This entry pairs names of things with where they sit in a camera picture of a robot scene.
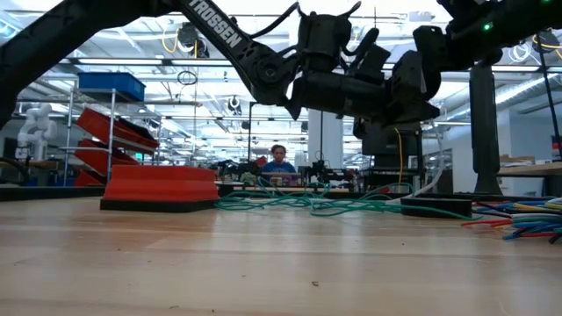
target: blue shirt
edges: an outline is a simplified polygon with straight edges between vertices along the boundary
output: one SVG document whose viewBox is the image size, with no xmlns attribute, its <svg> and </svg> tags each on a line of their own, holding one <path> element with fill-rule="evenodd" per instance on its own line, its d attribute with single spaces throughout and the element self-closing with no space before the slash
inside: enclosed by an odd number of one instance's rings
<svg viewBox="0 0 562 316">
<path fill-rule="evenodd" d="M 268 162 L 262 167 L 262 172 L 290 172 L 296 173 L 297 171 L 289 162 L 278 164 L 276 162 Z"/>
</svg>

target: blue storage bin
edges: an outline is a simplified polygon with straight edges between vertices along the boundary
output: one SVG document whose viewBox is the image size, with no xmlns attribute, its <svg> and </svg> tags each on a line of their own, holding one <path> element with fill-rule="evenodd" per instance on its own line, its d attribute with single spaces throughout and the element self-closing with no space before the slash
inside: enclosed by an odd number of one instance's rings
<svg viewBox="0 0 562 316">
<path fill-rule="evenodd" d="M 146 86 L 129 73 L 107 73 L 87 72 L 78 74 L 78 89 L 84 90 L 83 94 L 97 101 L 111 102 L 111 90 L 115 89 L 118 102 L 141 102 L 144 101 L 144 89 Z"/>
</svg>

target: pillar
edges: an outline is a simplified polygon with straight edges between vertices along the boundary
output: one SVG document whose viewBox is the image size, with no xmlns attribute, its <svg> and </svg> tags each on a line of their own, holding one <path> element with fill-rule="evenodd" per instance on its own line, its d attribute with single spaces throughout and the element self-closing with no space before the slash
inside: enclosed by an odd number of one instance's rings
<svg viewBox="0 0 562 316">
<path fill-rule="evenodd" d="M 324 122 L 321 124 L 321 111 L 308 110 L 308 163 L 316 162 L 320 157 L 321 125 L 323 125 L 322 152 L 323 158 L 332 169 L 340 169 L 343 165 L 343 121 L 335 118 L 334 113 L 323 112 Z"/>
</svg>

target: black robotic arm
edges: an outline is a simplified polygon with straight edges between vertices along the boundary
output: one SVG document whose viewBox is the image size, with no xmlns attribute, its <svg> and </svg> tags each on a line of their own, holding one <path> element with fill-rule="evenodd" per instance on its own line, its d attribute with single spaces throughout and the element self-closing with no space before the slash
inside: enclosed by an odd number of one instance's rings
<svg viewBox="0 0 562 316">
<path fill-rule="evenodd" d="M 171 11 L 181 11 L 232 62 L 258 103 L 283 105 L 294 118 L 307 107 L 382 124 L 438 116 L 428 101 L 439 89 L 441 72 L 467 69 L 479 61 L 493 64 L 502 47 L 546 27 L 562 26 L 559 0 L 439 3 L 453 17 L 447 32 L 433 26 L 417 29 L 417 52 L 405 53 L 392 77 L 385 78 L 382 68 L 390 53 L 375 44 L 377 29 L 367 32 L 356 51 L 346 49 L 349 16 L 360 3 L 340 16 L 299 11 L 298 45 L 275 52 L 253 38 L 280 23 L 298 4 L 272 27 L 250 36 L 211 0 L 63 0 L 0 47 L 0 128 L 11 118 L 18 93 L 96 32 Z M 291 49 L 296 53 L 285 58 Z M 342 54 L 355 60 L 348 65 Z M 338 66 L 343 73 L 334 72 Z M 294 80 L 298 72 L 302 76 Z M 293 80 L 289 100 L 286 91 Z"/>
<path fill-rule="evenodd" d="M 0 47 L 0 129 L 19 92 L 96 32 L 172 11 L 181 11 L 232 62 L 258 103 L 287 102 L 296 60 L 252 40 L 213 1 L 64 0 Z"/>
</svg>

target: person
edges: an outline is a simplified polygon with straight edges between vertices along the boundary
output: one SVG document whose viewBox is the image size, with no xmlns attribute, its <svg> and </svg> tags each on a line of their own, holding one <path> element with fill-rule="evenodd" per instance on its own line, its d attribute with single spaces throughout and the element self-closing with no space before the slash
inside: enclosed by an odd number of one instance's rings
<svg viewBox="0 0 562 316">
<path fill-rule="evenodd" d="M 288 172 L 296 173 L 295 168 L 285 161 L 287 149 L 281 145 L 275 145 L 271 148 L 273 154 L 273 162 L 268 162 L 262 167 L 262 172 Z"/>
</svg>

